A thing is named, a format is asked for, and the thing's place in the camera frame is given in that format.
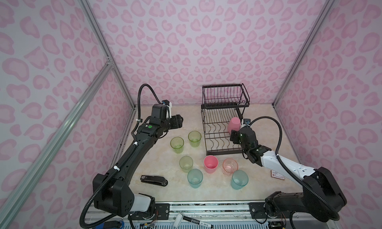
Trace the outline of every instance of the small card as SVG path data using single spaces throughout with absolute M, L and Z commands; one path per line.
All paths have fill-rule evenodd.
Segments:
M 272 176 L 273 178 L 277 178 L 277 179 L 285 180 L 284 175 L 282 175 L 282 174 L 280 174 L 280 173 L 278 173 L 278 172 L 276 172 L 276 171 L 274 171 L 274 170 L 271 170 L 270 173 L 271 173 L 271 176 Z

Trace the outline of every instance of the green plastic cup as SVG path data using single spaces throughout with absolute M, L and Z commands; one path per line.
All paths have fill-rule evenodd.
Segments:
M 244 171 L 236 170 L 232 174 L 231 186 L 233 189 L 238 190 L 243 188 L 245 185 L 247 185 L 248 181 L 249 181 L 248 175 Z
M 180 154 L 183 152 L 184 140 L 181 137 L 174 137 L 172 138 L 170 145 L 175 153 Z
M 192 147 L 198 147 L 202 139 L 202 134 L 200 134 L 199 131 L 191 131 L 188 134 L 188 139 Z
M 199 169 L 192 169 L 187 174 L 188 182 L 193 188 L 199 188 L 202 184 L 203 173 Z
M 192 160 L 190 156 L 183 156 L 179 160 L 179 166 L 182 169 L 182 171 L 185 173 L 188 173 L 192 169 L 193 164 L 194 164 L 194 161 Z

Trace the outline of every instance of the pink leopard print wall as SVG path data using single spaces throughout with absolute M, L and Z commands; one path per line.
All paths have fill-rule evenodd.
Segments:
M 344 192 L 344 229 L 382 228 L 381 2 L 340 0 L 277 107 L 304 164 Z
M 0 207 L 105 64 L 76 0 L 0 0 Z
M 110 168 L 130 111 L 110 73 L 10 228 L 79 227 L 93 178 Z
M 273 102 L 325 0 L 89 0 L 133 99 L 200 103 L 201 86 L 246 85 Z M 155 103 L 145 91 L 143 104 Z

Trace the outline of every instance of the black wire dish rack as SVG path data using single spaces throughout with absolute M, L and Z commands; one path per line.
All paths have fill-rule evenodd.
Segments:
M 249 95 L 244 84 L 204 85 L 202 98 L 207 155 L 241 153 L 241 146 L 230 141 L 228 123 L 233 117 L 242 120 L 244 110 L 249 106 Z

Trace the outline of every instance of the marker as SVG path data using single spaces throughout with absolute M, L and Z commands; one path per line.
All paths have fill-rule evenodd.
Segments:
M 192 223 L 195 223 L 195 224 L 198 224 L 198 225 L 201 225 L 201 226 L 204 226 L 204 227 L 208 227 L 208 228 L 213 229 L 213 225 L 211 225 L 209 223 L 206 223 L 206 222 L 202 222 L 202 221 L 193 219 L 193 218 L 189 218 L 187 216 L 184 216 L 181 213 L 178 213 L 178 215 L 176 216 L 176 219 L 175 219 L 175 222 L 174 222 L 174 227 L 175 228 L 178 228 L 178 226 L 180 225 L 180 222 L 182 221 L 182 219 L 184 219 L 186 221 L 189 221 L 189 222 L 192 222 Z

